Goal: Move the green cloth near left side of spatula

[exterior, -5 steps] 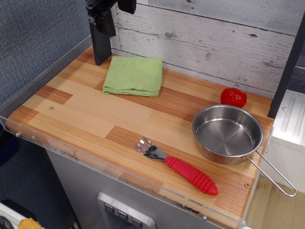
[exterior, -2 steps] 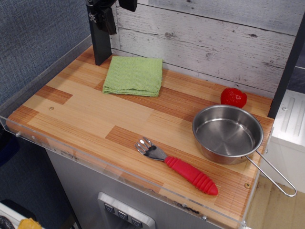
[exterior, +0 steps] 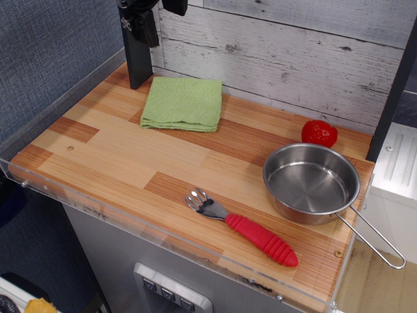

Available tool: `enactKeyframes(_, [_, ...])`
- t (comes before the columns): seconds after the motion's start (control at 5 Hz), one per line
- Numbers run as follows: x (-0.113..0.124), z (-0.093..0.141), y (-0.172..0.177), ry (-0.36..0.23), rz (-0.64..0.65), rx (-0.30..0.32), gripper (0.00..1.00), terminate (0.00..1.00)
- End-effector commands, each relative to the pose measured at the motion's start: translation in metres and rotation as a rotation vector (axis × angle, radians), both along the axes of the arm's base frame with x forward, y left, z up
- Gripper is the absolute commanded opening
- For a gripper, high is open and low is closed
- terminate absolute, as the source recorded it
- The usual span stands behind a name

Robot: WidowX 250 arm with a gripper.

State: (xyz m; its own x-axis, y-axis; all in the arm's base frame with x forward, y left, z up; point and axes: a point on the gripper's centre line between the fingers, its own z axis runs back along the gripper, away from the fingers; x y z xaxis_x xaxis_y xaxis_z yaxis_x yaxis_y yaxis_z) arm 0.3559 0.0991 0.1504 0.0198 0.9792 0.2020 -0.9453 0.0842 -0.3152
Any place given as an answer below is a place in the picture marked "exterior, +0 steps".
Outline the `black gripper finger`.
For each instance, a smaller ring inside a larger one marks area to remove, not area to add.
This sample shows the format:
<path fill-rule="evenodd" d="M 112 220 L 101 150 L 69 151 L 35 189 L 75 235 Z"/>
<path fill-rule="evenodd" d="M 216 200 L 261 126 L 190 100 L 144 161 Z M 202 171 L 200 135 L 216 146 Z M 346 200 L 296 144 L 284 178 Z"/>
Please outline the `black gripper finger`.
<path fill-rule="evenodd" d="M 123 28 L 129 31 L 136 41 L 140 41 L 150 48 L 159 46 L 156 24 L 151 10 L 124 11 L 121 23 Z"/>
<path fill-rule="evenodd" d="M 162 0 L 163 8 L 169 12 L 184 16 L 188 9 L 188 0 Z"/>

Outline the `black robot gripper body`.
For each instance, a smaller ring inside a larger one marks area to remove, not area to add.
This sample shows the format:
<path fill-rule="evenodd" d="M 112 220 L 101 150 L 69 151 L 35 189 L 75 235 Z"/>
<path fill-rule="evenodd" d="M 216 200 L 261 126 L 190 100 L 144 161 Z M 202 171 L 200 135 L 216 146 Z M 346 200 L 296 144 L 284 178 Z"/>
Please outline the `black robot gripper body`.
<path fill-rule="evenodd" d="M 151 10 L 159 0 L 117 0 L 117 6 L 126 12 L 142 12 Z"/>

